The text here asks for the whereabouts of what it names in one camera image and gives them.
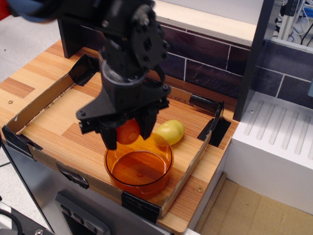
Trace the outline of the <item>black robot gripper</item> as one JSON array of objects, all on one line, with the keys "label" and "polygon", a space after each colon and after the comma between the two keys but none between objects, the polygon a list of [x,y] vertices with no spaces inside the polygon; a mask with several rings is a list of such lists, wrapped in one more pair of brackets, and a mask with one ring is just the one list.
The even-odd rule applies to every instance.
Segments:
[{"label": "black robot gripper", "polygon": [[152,133],[159,110],[167,108],[171,89],[163,80],[149,79],[146,73],[133,78],[117,74],[107,62],[101,65],[102,90],[98,97],[80,109],[82,133],[99,132],[108,150],[117,148],[116,128],[135,119],[146,140]]}]

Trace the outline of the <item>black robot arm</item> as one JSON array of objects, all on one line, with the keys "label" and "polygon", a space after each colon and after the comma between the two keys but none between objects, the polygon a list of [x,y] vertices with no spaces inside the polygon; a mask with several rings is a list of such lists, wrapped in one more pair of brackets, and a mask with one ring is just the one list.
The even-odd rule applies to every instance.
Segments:
[{"label": "black robot arm", "polygon": [[76,114],[82,133],[99,133],[107,149],[117,148],[117,128],[128,120],[148,138],[159,110],[167,108],[170,88],[160,63],[168,43],[156,20],[152,0],[11,0],[24,19],[57,20],[65,57],[84,46],[82,28],[101,32],[100,95]]}]

